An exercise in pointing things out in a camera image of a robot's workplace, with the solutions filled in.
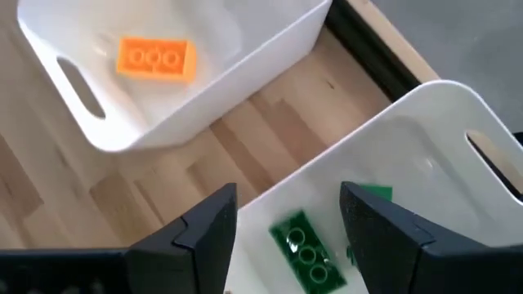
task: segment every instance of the lego brick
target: lego brick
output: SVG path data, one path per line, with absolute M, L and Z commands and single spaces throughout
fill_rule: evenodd
M 126 37 L 120 40 L 116 70 L 136 78 L 192 82 L 196 50 L 187 40 Z
M 371 185 L 371 184 L 359 184 L 361 188 L 367 190 L 368 192 L 375 194 L 383 199 L 392 201 L 392 187 L 381 186 L 381 185 Z M 356 263 L 356 258 L 354 257 L 354 252 L 352 251 L 351 245 L 346 247 L 346 258 L 351 260 L 351 264 L 358 266 Z
M 274 225 L 270 234 L 307 294 L 327 294 L 346 285 L 304 212 Z
M 392 201 L 392 187 L 371 184 L 359 184 L 361 188 L 383 199 Z

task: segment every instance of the green lego piece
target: green lego piece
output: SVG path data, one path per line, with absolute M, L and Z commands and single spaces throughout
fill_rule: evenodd
M 381 186 L 381 185 L 369 185 L 369 184 L 359 184 L 361 188 L 365 189 L 367 192 L 375 194 L 383 199 L 392 201 L 392 187 Z M 346 258 L 351 260 L 351 264 L 358 267 L 356 263 L 356 258 L 354 256 L 354 251 L 352 251 L 351 245 L 346 247 Z
M 392 187 L 381 186 L 381 185 L 368 185 L 368 184 L 365 184 L 365 185 L 360 184 L 360 187 L 367 190 L 367 192 L 375 194 L 388 201 L 392 201 Z
M 327 294 L 346 285 L 304 212 L 274 225 L 270 234 L 307 294 Z

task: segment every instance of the dark baseboard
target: dark baseboard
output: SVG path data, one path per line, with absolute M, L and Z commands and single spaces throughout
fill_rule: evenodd
M 420 84 L 346 0 L 333 0 L 325 24 L 391 101 Z

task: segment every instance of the white storage box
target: white storage box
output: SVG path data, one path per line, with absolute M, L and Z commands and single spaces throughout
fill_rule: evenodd
M 422 85 L 239 211 L 228 289 L 304 292 L 269 233 L 303 210 L 347 281 L 333 293 L 366 293 L 346 256 L 345 180 L 392 186 L 394 203 L 485 245 L 523 243 L 521 202 L 467 134 L 488 137 L 521 174 L 522 148 L 474 91 L 456 82 Z
M 85 136 L 122 151 L 188 141 L 312 48 L 330 0 L 20 0 L 18 19 Z M 188 85 L 125 78 L 123 36 L 189 39 Z M 57 59 L 74 65 L 103 109 L 90 112 Z

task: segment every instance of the lego stud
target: lego stud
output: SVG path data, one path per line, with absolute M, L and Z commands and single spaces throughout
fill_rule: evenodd
M 157 48 L 149 50 L 145 55 L 145 62 L 147 62 L 148 65 L 159 65 L 159 63 L 162 62 L 162 54 Z
M 328 276 L 327 269 L 322 265 L 314 265 L 311 267 L 311 270 L 309 270 L 309 277 L 311 277 L 311 280 L 314 283 L 325 283 Z
M 129 61 L 134 65 L 139 65 L 144 61 L 145 53 L 140 48 L 134 48 L 129 52 Z
M 316 251 L 311 246 L 305 246 L 300 249 L 298 257 L 304 265 L 312 265 L 316 262 Z
M 163 53 L 163 64 L 169 67 L 176 67 L 180 64 L 180 55 L 174 51 Z
M 305 242 L 305 233 L 303 229 L 293 228 L 289 230 L 287 234 L 287 243 L 291 247 L 297 247 L 303 245 Z

